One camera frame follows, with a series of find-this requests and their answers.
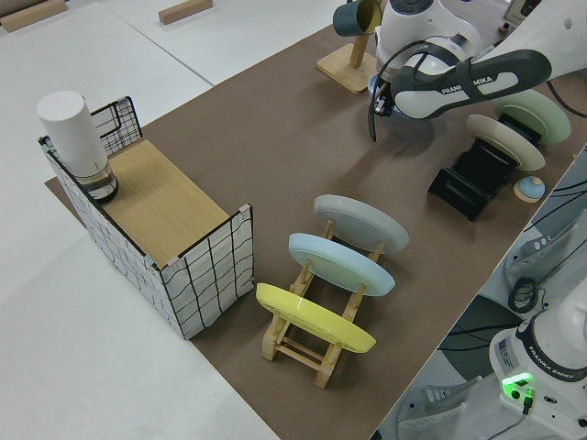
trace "white table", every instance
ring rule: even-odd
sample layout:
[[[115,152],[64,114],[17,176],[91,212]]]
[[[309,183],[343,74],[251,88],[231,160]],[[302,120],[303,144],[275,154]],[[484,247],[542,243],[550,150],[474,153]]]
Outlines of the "white table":
[[[332,24],[341,0],[214,0],[164,26],[158,13],[179,0],[101,0],[155,44],[218,84]],[[287,87],[287,78],[283,78]],[[230,103],[227,114],[230,115]]]
[[[104,5],[67,5],[0,28],[0,438],[276,438],[44,186],[43,95],[130,95],[145,125],[210,88]]]

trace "green indicator light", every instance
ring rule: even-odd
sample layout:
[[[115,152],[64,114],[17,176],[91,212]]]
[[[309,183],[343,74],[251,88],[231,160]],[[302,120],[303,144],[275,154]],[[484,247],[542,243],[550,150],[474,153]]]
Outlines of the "green indicator light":
[[[532,379],[533,378],[530,373],[520,373],[520,374],[516,374],[515,376],[511,376],[509,378],[503,379],[502,384],[503,385],[512,385],[514,383],[521,382],[521,381],[528,383]]]
[[[516,391],[518,386],[522,387],[532,381],[533,377],[530,373],[520,373],[509,378],[502,379],[502,387],[506,396],[514,397],[512,391]]]

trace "cup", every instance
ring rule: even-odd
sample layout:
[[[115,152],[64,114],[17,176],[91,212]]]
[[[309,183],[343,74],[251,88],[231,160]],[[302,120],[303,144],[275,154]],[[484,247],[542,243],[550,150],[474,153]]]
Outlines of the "cup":
[[[37,115],[65,168],[100,204],[118,192],[118,181],[83,96],[61,90],[44,96]]]
[[[382,9],[377,0],[348,0],[334,11],[332,25],[341,37],[369,35],[382,23]]]

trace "cream plate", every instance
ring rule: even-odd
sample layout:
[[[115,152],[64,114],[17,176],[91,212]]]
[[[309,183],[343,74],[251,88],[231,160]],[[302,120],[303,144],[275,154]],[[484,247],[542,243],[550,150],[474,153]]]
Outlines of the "cream plate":
[[[508,126],[483,115],[469,115],[467,128],[476,138],[483,139],[518,163],[521,171],[539,170],[545,165],[544,156],[530,142]]]
[[[498,116],[506,114],[540,135],[539,144],[558,144],[570,135],[570,120],[544,94],[525,90],[493,100]]]

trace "wooden mug tree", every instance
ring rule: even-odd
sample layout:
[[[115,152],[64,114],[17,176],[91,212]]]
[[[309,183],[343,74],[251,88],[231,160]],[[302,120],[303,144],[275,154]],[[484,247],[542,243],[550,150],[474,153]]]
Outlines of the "wooden mug tree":
[[[377,0],[380,5],[384,0]],[[337,83],[342,84],[354,94],[367,90],[369,79],[377,73],[377,60],[365,53],[369,35],[355,37],[353,44],[347,44],[318,60],[316,67]]]

